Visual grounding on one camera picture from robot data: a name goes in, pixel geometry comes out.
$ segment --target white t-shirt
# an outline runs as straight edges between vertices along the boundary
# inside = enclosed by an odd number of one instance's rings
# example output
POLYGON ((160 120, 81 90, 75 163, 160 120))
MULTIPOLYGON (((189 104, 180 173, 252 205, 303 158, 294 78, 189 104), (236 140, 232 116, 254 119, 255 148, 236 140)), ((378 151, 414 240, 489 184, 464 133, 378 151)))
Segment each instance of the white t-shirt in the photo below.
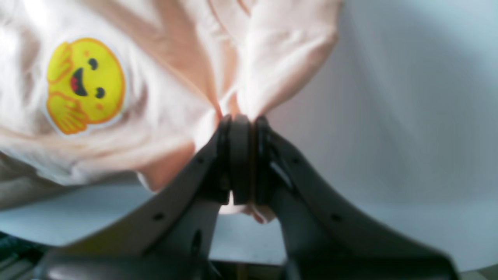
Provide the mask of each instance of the white t-shirt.
POLYGON ((254 120, 309 81, 341 4, 1 1, 0 207, 124 170, 159 191, 223 115, 254 120))

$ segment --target yellow emoji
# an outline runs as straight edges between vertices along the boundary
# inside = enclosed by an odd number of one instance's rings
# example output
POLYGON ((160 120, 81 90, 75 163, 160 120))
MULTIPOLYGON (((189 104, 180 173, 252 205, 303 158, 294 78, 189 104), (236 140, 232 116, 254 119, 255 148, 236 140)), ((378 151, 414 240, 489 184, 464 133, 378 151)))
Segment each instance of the yellow emoji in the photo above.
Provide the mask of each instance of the yellow emoji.
POLYGON ((47 80, 47 111, 66 135, 104 124, 123 107, 123 69, 113 52, 96 39, 60 44, 50 58, 47 80))

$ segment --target white table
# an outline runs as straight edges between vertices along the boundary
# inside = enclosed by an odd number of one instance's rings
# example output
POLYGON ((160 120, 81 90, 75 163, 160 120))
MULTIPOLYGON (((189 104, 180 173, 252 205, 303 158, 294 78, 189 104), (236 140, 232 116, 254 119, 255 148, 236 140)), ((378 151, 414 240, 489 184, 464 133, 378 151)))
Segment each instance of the white table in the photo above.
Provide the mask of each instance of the white table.
MULTIPOLYGON (((498 263, 497 9, 495 0, 347 0, 331 58, 269 114, 341 194, 450 253, 461 271, 498 263)), ((62 245, 149 196, 132 180, 80 189, 0 212, 0 231, 62 245)), ((282 263, 278 222, 220 217, 211 257, 282 263)))

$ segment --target black plastic part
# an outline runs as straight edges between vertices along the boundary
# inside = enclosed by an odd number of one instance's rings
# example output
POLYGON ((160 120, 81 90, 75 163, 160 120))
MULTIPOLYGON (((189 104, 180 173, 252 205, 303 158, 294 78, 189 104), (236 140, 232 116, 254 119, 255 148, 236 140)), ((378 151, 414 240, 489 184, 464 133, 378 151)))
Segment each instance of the black plastic part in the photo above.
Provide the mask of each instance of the black plastic part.
POLYGON ((213 279, 208 254, 220 202, 230 118, 176 178, 145 205, 85 240, 50 251, 38 280, 213 279))
POLYGON ((247 204, 250 199, 250 122, 247 117, 236 115, 229 133, 230 178, 234 204, 247 204))
POLYGON ((280 221, 286 279, 458 279, 446 255, 362 213, 265 118, 256 125, 256 191, 280 221))
POLYGON ((450 258, 396 233, 335 192, 265 118, 222 119, 209 143, 157 196, 85 240, 50 251, 38 280, 211 280, 221 204, 255 200, 275 212, 283 279, 458 279, 450 258))

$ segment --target emoji eye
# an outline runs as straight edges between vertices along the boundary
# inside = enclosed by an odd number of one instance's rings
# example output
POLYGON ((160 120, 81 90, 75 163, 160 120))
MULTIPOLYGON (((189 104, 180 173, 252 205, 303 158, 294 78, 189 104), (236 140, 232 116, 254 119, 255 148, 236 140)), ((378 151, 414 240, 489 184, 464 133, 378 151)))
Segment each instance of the emoji eye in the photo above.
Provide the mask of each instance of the emoji eye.
POLYGON ((95 97, 97 97, 98 99, 101 99, 101 98, 104 98, 105 95, 106 95, 106 91, 103 88, 97 88, 97 94, 95 95, 95 97))
POLYGON ((99 66, 99 63, 97 62, 97 60, 95 58, 90 58, 88 60, 88 64, 90 64, 90 66, 92 67, 92 70, 97 69, 97 67, 99 66))

